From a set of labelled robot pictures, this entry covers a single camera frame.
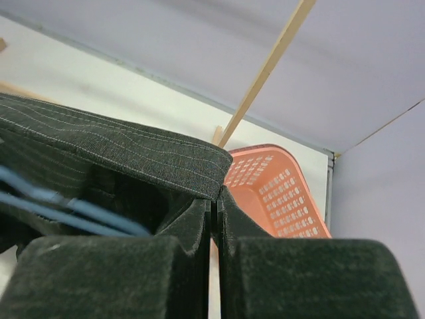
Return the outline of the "dark pinstriped shirt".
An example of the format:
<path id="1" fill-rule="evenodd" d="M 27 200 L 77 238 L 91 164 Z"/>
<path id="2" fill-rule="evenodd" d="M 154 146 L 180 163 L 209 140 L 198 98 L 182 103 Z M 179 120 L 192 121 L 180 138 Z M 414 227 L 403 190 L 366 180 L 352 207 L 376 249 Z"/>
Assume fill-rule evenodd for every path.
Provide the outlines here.
<path id="1" fill-rule="evenodd" d="M 202 140 L 50 102 L 1 95 L 1 165 L 65 198 L 127 217 L 188 250 L 208 242 L 203 201 L 232 163 Z"/>

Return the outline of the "light blue wire hanger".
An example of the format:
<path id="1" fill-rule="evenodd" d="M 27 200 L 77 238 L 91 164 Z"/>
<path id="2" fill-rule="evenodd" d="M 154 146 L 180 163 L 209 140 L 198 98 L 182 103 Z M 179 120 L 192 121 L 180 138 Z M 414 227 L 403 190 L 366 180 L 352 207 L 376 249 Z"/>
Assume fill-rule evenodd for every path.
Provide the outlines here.
<path id="1" fill-rule="evenodd" d="M 1 203 L 32 215 L 47 218 L 91 234 L 113 237 L 149 237 L 151 233 L 139 223 L 107 209 L 83 201 L 68 199 L 51 189 L 38 187 L 13 170 L 1 166 L 1 182 L 20 193 L 1 192 Z"/>

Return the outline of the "wooden clothes rack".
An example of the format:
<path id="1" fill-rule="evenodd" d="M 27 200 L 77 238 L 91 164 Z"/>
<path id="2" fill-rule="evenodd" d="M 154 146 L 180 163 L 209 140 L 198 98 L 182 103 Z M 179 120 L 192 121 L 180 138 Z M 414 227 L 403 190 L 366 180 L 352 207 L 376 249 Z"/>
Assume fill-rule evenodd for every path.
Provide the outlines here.
<path id="1" fill-rule="evenodd" d="M 239 123 L 242 121 L 243 117 L 245 117 L 253 101 L 256 99 L 257 95 L 260 93 L 267 79 L 269 78 L 273 70 L 275 69 L 282 55 L 285 53 L 285 51 L 287 50 L 287 48 L 289 47 L 289 45 L 295 38 L 297 32 L 299 31 L 300 27 L 306 20 L 307 16 L 310 14 L 315 4 L 316 4 L 315 1 L 300 1 L 297 4 L 297 7 L 295 8 L 294 12 L 291 14 L 285 27 L 281 31 L 267 59 L 265 60 L 265 62 L 263 62 L 261 69 L 258 71 L 256 78 L 252 81 L 252 84 L 250 85 L 249 89 L 246 91 L 243 99 L 241 100 L 239 104 L 239 107 L 234 111 L 232 118 L 228 121 L 228 124 L 226 125 L 225 128 L 221 128 L 220 126 L 216 128 L 214 137 L 212 139 L 212 142 L 214 144 L 223 148 L 228 143 L 229 139 L 231 138 L 234 131 L 238 127 Z M 169 88 L 172 88 L 176 90 L 177 92 L 180 92 L 184 95 L 196 98 L 197 100 L 205 100 L 205 102 L 208 102 L 210 105 L 213 105 L 213 106 L 218 104 L 214 100 L 208 99 L 200 94 L 197 94 L 196 92 L 192 90 L 188 90 L 182 86 L 179 86 L 175 84 L 174 82 L 170 82 L 168 80 L 165 80 L 164 78 L 158 77 L 154 75 L 153 73 L 149 73 L 145 71 L 142 68 L 132 66 L 129 63 L 123 60 L 120 60 L 114 56 L 109 56 L 107 54 L 101 53 L 100 51 L 84 46 L 83 44 L 77 41 L 74 41 L 69 37 L 64 37 L 62 35 L 52 33 L 49 30 L 45 29 L 44 27 L 40 27 L 34 23 L 31 23 L 28 20 L 20 18 L 16 15 L 12 15 L 4 10 L 1 10 L 1 16 L 6 19 L 10 19 L 20 25 L 29 27 L 30 29 L 34 31 L 41 31 L 49 37 L 54 37 L 60 41 L 64 41 L 66 43 L 76 45 L 79 49 L 82 49 L 98 57 L 101 57 L 110 62 L 113 62 L 116 65 L 124 66 L 127 69 L 131 70 L 132 72 L 136 72 L 145 78 L 154 80 L 155 82 L 160 83 Z"/>

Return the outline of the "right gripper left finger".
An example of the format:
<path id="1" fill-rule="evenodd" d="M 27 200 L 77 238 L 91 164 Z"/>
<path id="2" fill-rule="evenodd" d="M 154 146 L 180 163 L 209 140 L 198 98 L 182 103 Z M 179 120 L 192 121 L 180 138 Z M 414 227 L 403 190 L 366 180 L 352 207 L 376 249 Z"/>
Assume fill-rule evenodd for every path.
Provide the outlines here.
<path id="1" fill-rule="evenodd" d="M 206 318 L 209 201 L 152 237 L 32 241 L 1 297 L 2 318 Z"/>

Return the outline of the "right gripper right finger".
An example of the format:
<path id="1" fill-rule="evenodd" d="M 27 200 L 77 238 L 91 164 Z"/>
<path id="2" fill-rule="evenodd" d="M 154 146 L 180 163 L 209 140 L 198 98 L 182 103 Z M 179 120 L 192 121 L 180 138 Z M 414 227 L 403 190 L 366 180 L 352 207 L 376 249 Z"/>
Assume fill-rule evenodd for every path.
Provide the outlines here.
<path id="1" fill-rule="evenodd" d="M 227 188 L 216 203 L 223 318 L 417 318 L 397 260 L 382 243 L 279 239 Z"/>

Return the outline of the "pink plastic basket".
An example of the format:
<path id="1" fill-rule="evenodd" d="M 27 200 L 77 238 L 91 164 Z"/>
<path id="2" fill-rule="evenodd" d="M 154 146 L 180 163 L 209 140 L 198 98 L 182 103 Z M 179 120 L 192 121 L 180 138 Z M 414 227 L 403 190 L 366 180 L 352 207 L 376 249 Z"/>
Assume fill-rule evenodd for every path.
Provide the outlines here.
<path id="1" fill-rule="evenodd" d="M 287 150 L 261 144 L 231 150 L 224 185 L 237 206 L 274 237 L 323 238 L 331 234 L 301 167 Z"/>

